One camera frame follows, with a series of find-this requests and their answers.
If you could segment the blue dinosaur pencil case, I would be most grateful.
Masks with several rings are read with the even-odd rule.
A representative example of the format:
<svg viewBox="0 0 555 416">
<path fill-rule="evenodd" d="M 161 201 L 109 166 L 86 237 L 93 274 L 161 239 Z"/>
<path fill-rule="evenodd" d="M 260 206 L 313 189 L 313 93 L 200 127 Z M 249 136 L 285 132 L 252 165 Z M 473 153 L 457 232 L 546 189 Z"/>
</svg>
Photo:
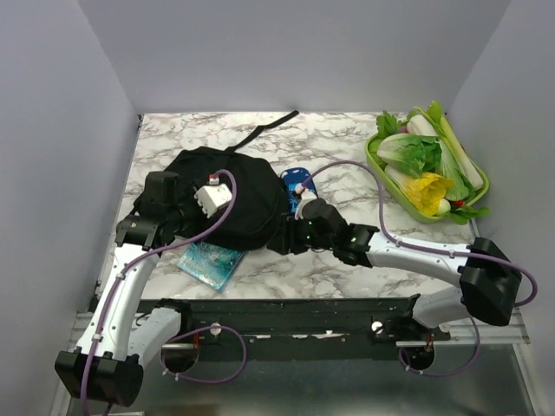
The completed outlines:
<svg viewBox="0 0 555 416">
<path fill-rule="evenodd" d="M 288 198 L 289 213 L 288 217 L 292 218 L 295 215 L 295 210 L 297 208 L 297 201 L 293 195 L 295 186 L 302 183 L 305 187 L 311 189 L 317 195 L 317 189 L 312 180 L 310 180 L 306 185 L 304 181 L 310 177 L 310 172 L 303 167 L 293 167 L 286 169 L 281 172 L 280 178 L 284 185 L 284 190 Z"/>
</svg>

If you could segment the teal fantasy book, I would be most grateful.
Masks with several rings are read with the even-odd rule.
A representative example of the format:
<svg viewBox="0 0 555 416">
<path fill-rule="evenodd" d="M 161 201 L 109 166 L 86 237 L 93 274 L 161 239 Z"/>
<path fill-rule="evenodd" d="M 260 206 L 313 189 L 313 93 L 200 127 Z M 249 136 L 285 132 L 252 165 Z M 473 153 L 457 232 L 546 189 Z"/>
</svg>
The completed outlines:
<svg viewBox="0 0 555 416">
<path fill-rule="evenodd" d="M 229 283 L 245 253 L 205 242 L 190 244 L 178 267 L 196 280 L 221 292 Z"/>
</svg>

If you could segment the black backpack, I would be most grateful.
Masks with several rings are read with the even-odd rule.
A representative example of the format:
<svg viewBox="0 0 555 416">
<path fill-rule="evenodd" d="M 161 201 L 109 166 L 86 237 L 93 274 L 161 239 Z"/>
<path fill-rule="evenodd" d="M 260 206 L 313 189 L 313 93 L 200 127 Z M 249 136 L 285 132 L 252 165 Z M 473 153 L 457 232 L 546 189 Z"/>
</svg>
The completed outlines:
<svg viewBox="0 0 555 416">
<path fill-rule="evenodd" d="M 158 249 L 188 239 L 232 250 L 266 246 L 278 233 L 288 198 L 269 161 L 239 150 L 298 114 L 258 125 L 223 150 L 184 150 L 164 170 L 150 172 L 132 209 L 147 234 L 141 245 Z"/>
</svg>

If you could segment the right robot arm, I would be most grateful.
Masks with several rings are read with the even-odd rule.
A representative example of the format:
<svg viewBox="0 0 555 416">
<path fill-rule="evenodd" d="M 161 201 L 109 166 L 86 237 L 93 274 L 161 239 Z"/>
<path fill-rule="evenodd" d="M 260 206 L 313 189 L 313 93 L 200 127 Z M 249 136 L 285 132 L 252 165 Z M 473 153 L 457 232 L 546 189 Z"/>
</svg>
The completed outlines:
<svg viewBox="0 0 555 416">
<path fill-rule="evenodd" d="M 400 316 L 399 329 L 411 340 L 466 317 L 504 327 L 512 316 L 522 280 L 506 255 L 488 239 L 438 244 L 389 238 L 375 226 L 348 223 L 320 198 L 304 205 L 300 214 L 284 214 L 267 247 L 280 255 L 328 250 L 348 265 L 406 270 L 448 283 L 447 289 L 414 296 L 408 313 Z"/>
</svg>

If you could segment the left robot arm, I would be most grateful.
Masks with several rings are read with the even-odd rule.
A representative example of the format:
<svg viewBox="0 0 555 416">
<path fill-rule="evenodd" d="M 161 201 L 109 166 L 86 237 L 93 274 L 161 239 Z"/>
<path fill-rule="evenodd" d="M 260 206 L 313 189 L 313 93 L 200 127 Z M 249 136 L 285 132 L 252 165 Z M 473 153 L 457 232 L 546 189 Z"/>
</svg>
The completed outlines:
<svg viewBox="0 0 555 416">
<path fill-rule="evenodd" d="M 151 172 L 132 212 L 116 226 L 113 266 L 95 312 L 72 351 L 61 351 L 55 371 L 83 414 L 96 400 L 131 406 L 147 363 L 166 341 L 192 332 L 190 305 L 162 300 L 138 328 L 135 315 L 161 254 L 194 219 L 206 220 L 194 197 L 198 187 L 174 172 Z"/>
</svg>

